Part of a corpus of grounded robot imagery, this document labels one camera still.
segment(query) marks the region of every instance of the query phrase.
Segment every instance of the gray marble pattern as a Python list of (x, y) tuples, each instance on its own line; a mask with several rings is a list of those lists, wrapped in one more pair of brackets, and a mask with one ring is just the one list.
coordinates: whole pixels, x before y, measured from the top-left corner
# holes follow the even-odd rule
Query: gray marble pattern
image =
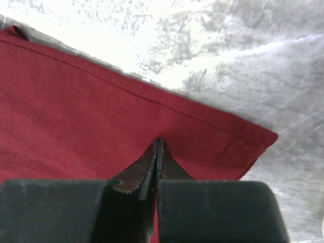
[(279, 133), (243, 180), (275, 192), (291, 242), (323, 242), (322, 0), (2, 0), (35, 41)]

